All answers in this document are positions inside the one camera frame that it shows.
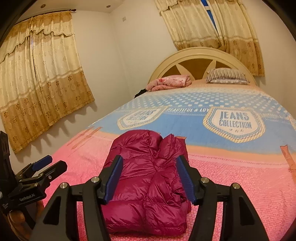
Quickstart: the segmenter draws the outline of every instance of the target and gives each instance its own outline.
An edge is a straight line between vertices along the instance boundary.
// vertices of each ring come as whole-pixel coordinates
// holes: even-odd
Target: pillow
[[[245,74],[238,69],[218,68],[211,69],[206,78],[207,83],[217,84],[243,84],[247,85],[250,81]]]

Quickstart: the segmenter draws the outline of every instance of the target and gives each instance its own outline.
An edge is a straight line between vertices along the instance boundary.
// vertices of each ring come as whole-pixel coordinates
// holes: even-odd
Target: white wall
[[[296,42],[263,1],[243,2],[262,49],[266,76],[256,78],[259,86],[296,118]],[[145,87],[154,69],[176,49],[153,0],[125,0],[111,15],[134,94]]]
[[[59,120],[18,154],[10,149],[15,172],[53,154],[78,132],[131,99],[110,14],[77,11],[72,16],[77,50],[95,102]],[[2,121],[0,130],[4,131]]]
[[[177,50],[153,0],[125,0],[111,16],[135,95],[146,87],[156,67]]]

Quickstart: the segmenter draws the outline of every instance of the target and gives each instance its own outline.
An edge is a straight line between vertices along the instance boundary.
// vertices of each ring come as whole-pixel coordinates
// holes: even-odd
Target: floral patterned curtain
[[[0,48],[0,115],[15,153],[93,101],[70,12],[39,15],[12,28]]]
[[[255,29],[241,0],[154,0],[178,50],[212,47],[264,76]]]

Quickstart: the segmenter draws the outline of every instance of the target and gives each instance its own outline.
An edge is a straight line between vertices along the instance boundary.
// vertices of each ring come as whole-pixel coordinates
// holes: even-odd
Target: puffer jacket
[[[179,236],[186,231],[191,204],[176,170],[176,158],[188,160],[185,140],[162,138],[147,130],[128,131],[114,140],[104,167],[116,155],[123,171],[108,205],[102,206],[108,231]]]

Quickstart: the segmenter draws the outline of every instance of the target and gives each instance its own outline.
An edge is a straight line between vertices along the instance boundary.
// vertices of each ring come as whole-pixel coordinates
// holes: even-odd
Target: bed
[[[206,84],[212,68],[230,67],[245,73],[249,85]],[[149,81],[188,74],[192,85],[147,92],[119,107],[73,137],[54,155],[68,171],[47,189],[45,203],[61,182],[84,183],[98,175],[115,138],[133,129],[149,129],[163,137],[185,139],[189,164],[212,181],[238,182],[257,210],[270,241],[279,241],[296,214],[296,121],[263,92],[249,70],[220,50],[194,47],[164,60]],[[188,240],[197,207],[187,216],[180,237],[112,235],[112,240]],[[78,205],[80,239],[87,240],[82,206]],[[222,204],[218,204],[213,241],[220,238]]]

